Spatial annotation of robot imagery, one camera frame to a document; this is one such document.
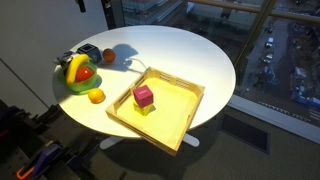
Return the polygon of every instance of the table top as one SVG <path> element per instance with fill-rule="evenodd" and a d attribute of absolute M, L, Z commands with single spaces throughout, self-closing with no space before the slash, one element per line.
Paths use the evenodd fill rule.
<path fill-rule="evenodd" d="M 92 104 L 87 95 L 72 95 L 53 77 L 54 95 L 71 118 L 101 133 L 126 138 L 139 135 L 108 118 L 105 110 L 148 67 L 205 86 L 204 95 L 189 129 L 215 116 L 230 100 L 235 70 L 228 56 L 211 41 L 189 31 L 165 26 L 129 26 L 96 34 L 75 45 L 90 43 L 116 53 L 112 64 L 101 61 L 97 73 L 106 99 Z"/>

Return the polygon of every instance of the red apple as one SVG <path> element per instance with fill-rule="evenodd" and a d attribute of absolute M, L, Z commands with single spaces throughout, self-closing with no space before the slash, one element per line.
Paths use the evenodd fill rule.
<path fill-rule="evenodd" d="M 82 66 L 78 69 L 76 74 L 76 81 L 84 81 L 94 75 L 94 71 L 88 66 Z"/>

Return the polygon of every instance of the yellow tray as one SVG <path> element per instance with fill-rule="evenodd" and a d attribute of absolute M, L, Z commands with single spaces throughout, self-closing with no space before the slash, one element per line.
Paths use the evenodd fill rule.
<path fill-rule="evenodd" d="M 147 116 L 134 110 L 133 89 L 147 85 L 154 108 Z M 204 87 L 149 67 L 107 109 L 108 116 L 175 156 L 203 96 Z"/>

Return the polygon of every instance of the green bowl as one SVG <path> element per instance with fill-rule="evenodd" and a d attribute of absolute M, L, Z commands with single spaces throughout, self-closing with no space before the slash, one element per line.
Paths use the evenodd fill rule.
<path fill-rule="evenodd" d="M 86 94 L 90 89 L 92 89 L 97 81 L 98 74 L 97 74 L 97 66 L 90 62 L 85 62 L 81 66 L 88 66 L 90 67 L 93 71 L 94 74 L 87 80 L 81 81 L 81 82 L 75 82 L 73 84 L 67 84 L 66 82 L 66 77 L 63 74 L 63 72 L 66 70 L 66 68 L 61 68 L 59 73 L 58 73 L 58 79 L 59 81 L 66 86 L 68 89 L 73 91 L 75 94 Z"/>

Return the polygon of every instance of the floor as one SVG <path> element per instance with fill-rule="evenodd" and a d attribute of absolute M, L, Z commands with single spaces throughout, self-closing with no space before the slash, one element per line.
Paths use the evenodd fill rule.
<path fill-rule="evenodd" d="M 270 134 L 270 155 L 219 130 L 225 114 Z M 62 116 L 48 131 L 70 147 L 80 148 L 97 134 Z M 172 157 L 144 140 L 124 140 L 86 157 L 96 179 L 319 179 L 320 145 L 225 107 L 206 124 L 189 131 L 200 140 L 194 148 L 182 143 Z"/>

